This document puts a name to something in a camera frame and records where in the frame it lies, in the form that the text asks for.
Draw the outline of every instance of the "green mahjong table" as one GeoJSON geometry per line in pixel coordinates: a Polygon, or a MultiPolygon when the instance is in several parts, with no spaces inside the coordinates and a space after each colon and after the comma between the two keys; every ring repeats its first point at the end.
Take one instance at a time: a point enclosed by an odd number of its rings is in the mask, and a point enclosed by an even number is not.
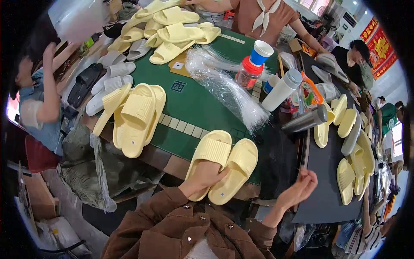
{"type": "MultiPolygon", "coordinates": [[[[249,56],[255,40],[246,36],[223,30],[211,44],[229,60],[241,62],[249,56]]],[[[244,124],[235,117],[219,100],[192,78],[170,72],[168,63],[150,63],[150,52],[135,62],[137,69],[131,74],[134,85],[147,83],[160,85],[167,95],[166,105],[159,120],[151,144],[186,160],[191,160],[200,138],[216,129],[227,131],[233,144],[242,138],[252,139],[244,124]]],[[[267,61],[271,73],[279,68],[277,52],[267,61]]],[[[259,97],[259,92],[252,92],[259,97]]],[[[258,172],[253,172],[250,183],[259,184],[258,172]]]]}

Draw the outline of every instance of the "white thermos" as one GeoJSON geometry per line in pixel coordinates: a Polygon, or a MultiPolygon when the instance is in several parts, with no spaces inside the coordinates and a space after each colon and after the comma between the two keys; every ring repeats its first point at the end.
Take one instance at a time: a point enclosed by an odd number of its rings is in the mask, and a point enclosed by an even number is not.
{"type": "Polygon", "coordinates": [[[268,111],[274,111],[301,85],[302,79],[302,75],[298,70],[290,69],[263,100],[263,108],[268,111]]]}

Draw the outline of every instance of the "red chair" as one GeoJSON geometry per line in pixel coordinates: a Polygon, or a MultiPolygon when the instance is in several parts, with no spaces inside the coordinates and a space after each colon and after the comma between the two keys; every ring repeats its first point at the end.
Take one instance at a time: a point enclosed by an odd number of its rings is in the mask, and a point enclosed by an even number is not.
{"type": "Polygon", "coordinates": [[[26,146],[27,164],[29,165],[29,171],[32,173],[56,168],[62,159],[31,135],[26,136],[24,144],[26,146]]]}

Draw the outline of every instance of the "striped shirt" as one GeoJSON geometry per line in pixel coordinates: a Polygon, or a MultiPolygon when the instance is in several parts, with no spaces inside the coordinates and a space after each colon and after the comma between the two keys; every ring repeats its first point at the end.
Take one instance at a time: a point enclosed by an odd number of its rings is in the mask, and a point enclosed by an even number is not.
{"type": "Polygon", "coordinates": [[[345,252],[348,254],[362,254],[376,248],[382,238],[380,229],[381,227],[375,223],[369,234],[364,236],[362,225],[358,225],[345,247],[345,252]]]}

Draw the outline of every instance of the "red jar lid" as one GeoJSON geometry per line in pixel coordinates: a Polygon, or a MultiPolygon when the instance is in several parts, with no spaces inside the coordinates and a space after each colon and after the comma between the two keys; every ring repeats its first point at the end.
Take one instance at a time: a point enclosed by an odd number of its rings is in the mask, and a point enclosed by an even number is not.
{"type": "Polygon", "coordinates": [[[256,66],[250,61],[250,56],[247,56],[241,62],[243,68],[252,75],[260,75],[265,68],[264,64],[261,66],[256,66]]]}

